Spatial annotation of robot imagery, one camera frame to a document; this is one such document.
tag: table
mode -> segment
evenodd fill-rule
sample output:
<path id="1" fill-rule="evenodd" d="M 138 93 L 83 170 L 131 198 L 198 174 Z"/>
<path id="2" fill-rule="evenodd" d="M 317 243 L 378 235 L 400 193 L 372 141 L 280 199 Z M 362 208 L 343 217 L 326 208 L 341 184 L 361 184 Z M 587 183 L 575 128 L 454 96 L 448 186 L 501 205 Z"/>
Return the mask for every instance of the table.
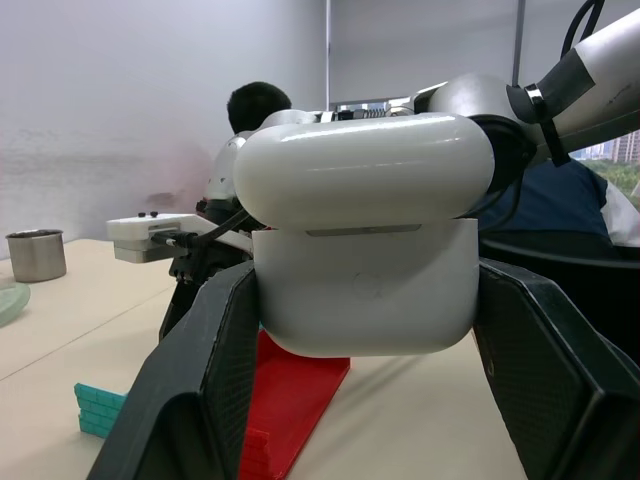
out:
<path id="1" fill-rule="evenodd" d="M 102 440 L 79 432 L 73 385 L 126 392 L 172 294 L 167 262 L 127 265 L 92 241 L 66 253 L 68 278 L 34 286 L 0 329 L 0 478 L 85 478 Z M 471 335 L 435 355 L 354 359 L 289 478 L 526 479 Z"/>

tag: black hair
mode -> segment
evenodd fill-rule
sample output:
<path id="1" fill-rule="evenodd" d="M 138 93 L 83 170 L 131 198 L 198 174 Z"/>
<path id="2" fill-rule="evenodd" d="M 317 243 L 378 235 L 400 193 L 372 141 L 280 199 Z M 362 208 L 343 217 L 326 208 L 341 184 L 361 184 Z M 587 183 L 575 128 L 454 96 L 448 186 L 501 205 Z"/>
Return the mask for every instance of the black hair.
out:
<path id="1" fill-rule="evenodd" d="M 274 112 L 291 108 L 291 100 L 278 87 L 265 82 L 253 82 L 231 94 L 227 103 L 229 123 L 233 133 L 254 131 Z"/>

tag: metal cup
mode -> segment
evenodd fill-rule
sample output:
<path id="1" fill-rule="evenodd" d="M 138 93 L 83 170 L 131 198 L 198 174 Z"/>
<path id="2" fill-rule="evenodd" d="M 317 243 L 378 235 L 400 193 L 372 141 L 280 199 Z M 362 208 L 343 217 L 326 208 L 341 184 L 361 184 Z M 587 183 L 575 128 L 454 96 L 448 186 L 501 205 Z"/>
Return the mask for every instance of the metal cup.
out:
<path id="1" fill-rule="evenodd" d="M 29 230 L 6 238 L 17 282 L 43 282 L 67 273 L 62 230 Z"/>

